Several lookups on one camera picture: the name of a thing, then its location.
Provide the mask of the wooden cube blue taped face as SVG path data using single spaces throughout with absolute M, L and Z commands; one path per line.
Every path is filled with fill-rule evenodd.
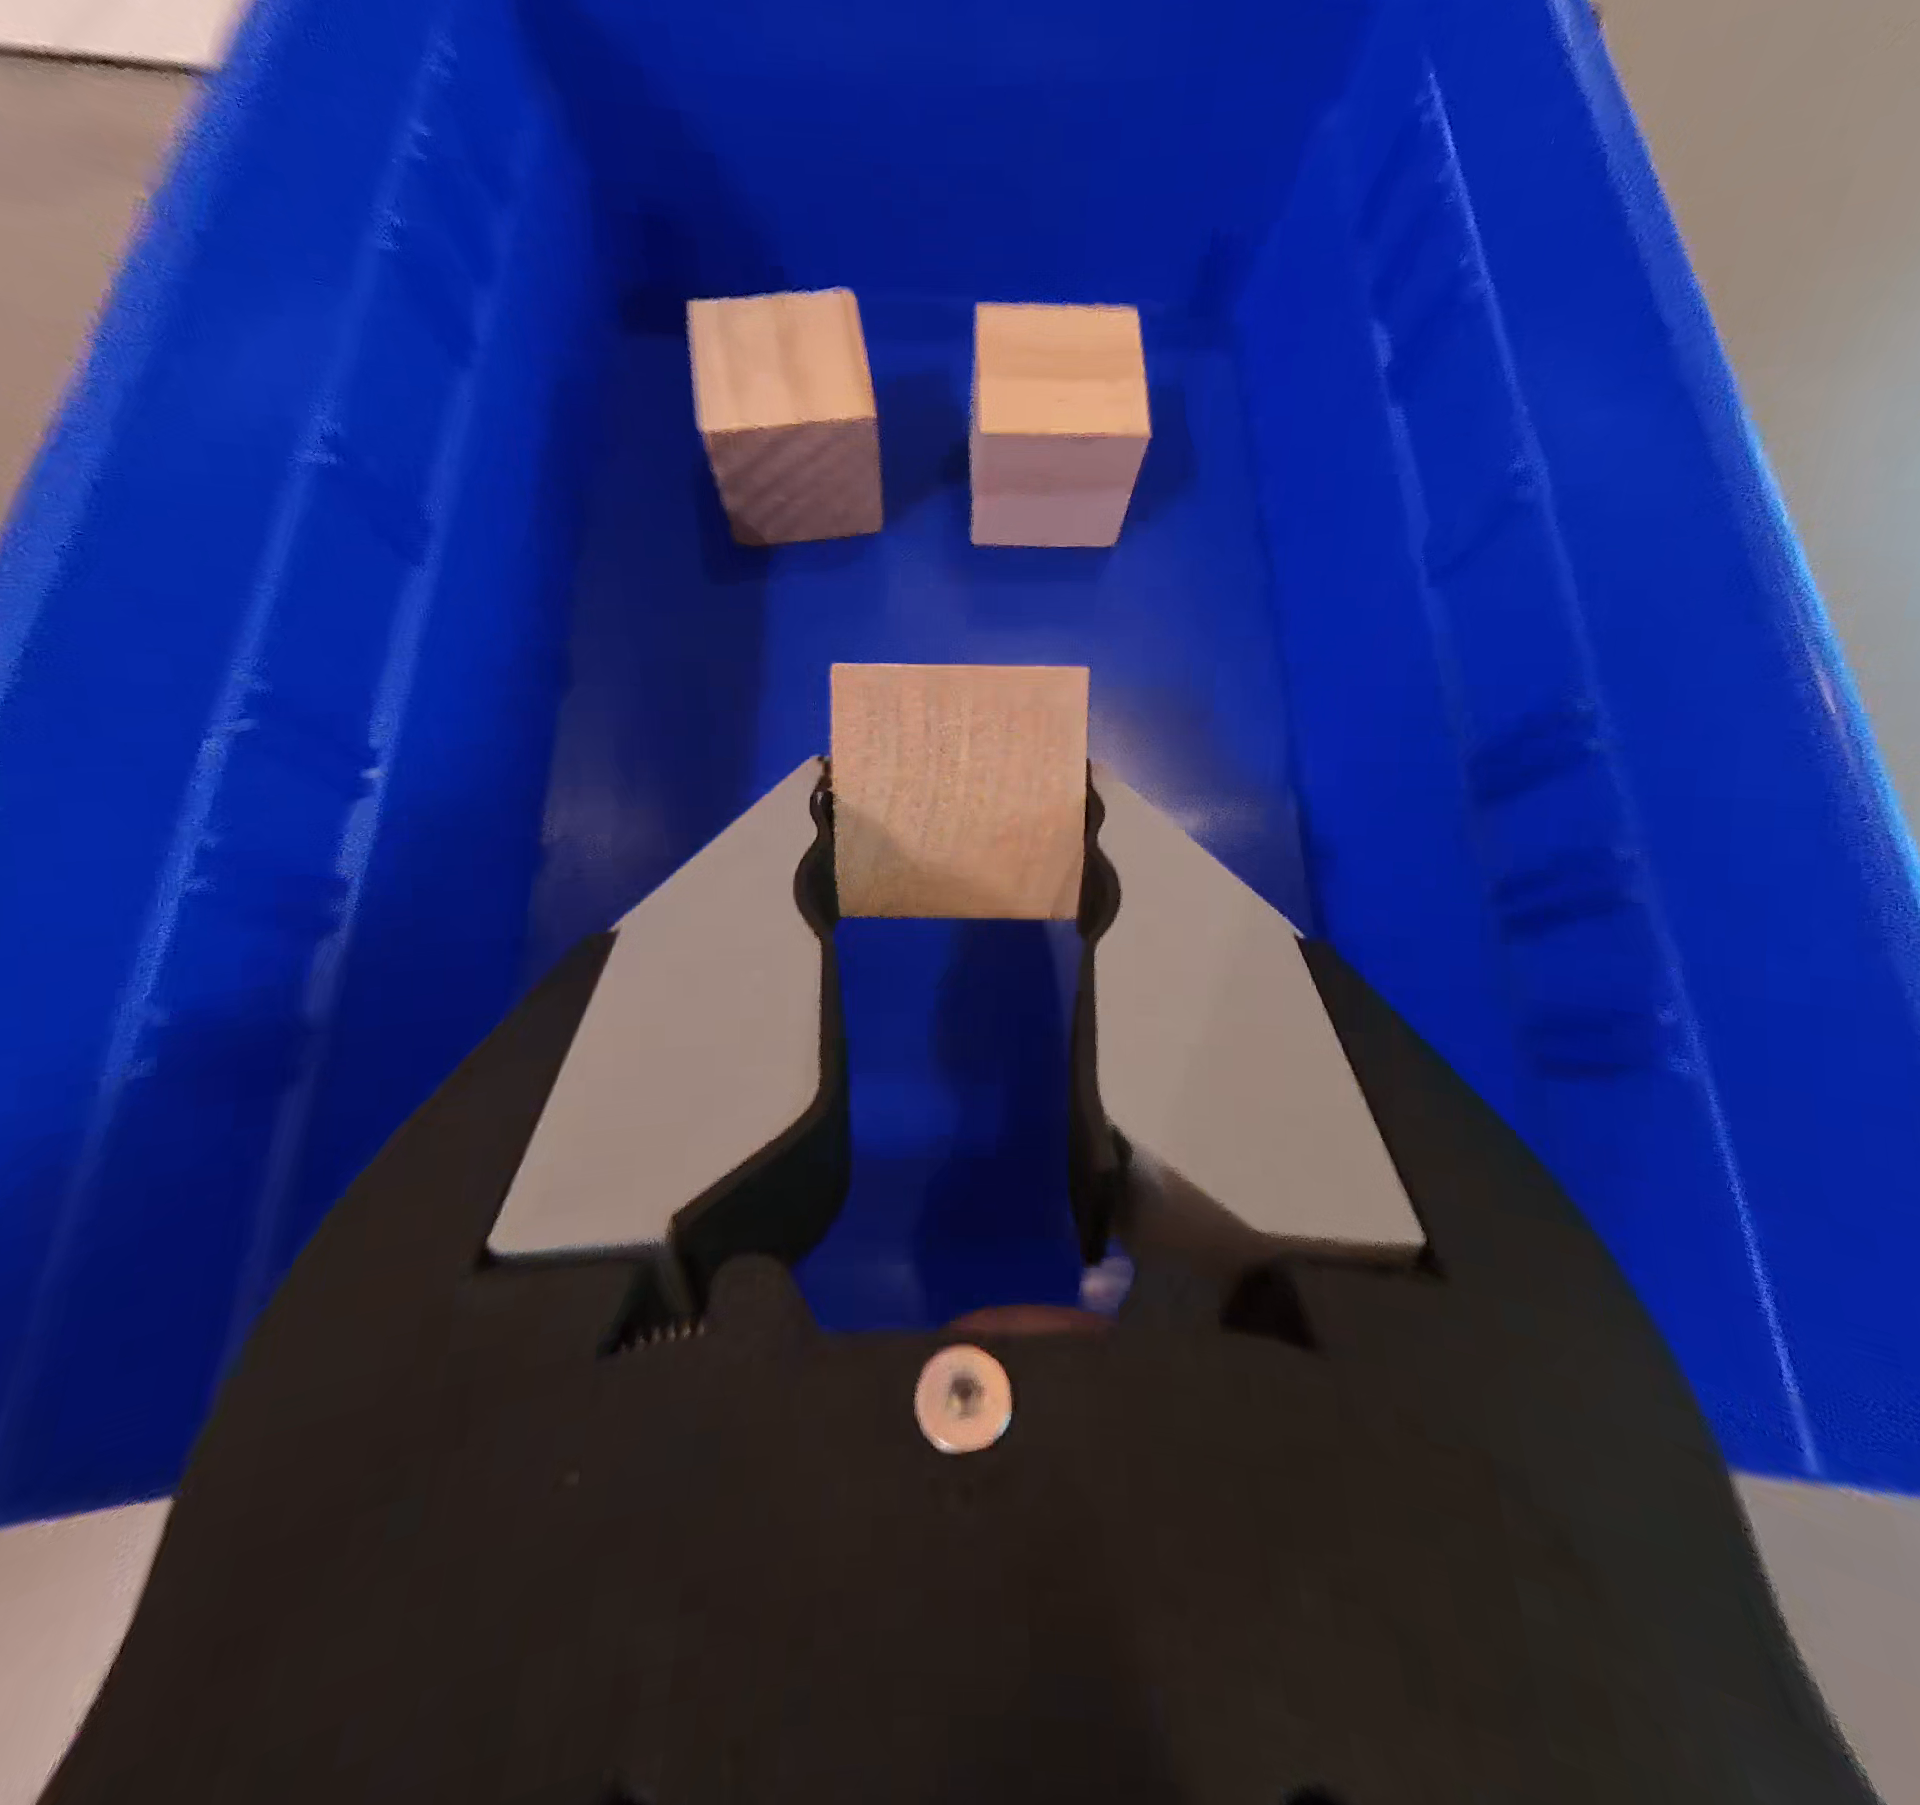
M 968 537 L 997 548 L 1107 551 L 1153 439 L 1139 308 L 974 308 Z
M 840 914 L 1064 922 L 1086 875 L 1089 671 L 836 663 L 828 780 Z
M 695 425 L 732 541 L 879 533 L 879 420 L 854 294 L 688 299 L 683 328 Z

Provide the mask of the blue plastic bin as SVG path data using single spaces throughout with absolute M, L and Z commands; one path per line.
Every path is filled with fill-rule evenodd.
M 822 287 L 881 531 L 743 546 L 683 304 Z M 1113 548 L 972 542 L 982 301 L 1139 308 Z M 1087 668 L 1729 1463 L 1915 1494 L 1915 850 L 1587 0 L 255 0 L 4 537 L 4 1518 L 842 661 Z

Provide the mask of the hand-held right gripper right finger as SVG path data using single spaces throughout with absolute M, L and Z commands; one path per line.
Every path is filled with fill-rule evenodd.
M 1100 764 L 1076 928 L 1067 1185 L 1087 1265 L 1420 1257 L 1301 934 Z

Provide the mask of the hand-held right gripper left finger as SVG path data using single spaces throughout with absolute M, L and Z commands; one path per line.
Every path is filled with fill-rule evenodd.
M 851 1182 L 836 924 L 828 764 L 804 759 L 613 926 L 491 1254 L 810 1254 Z

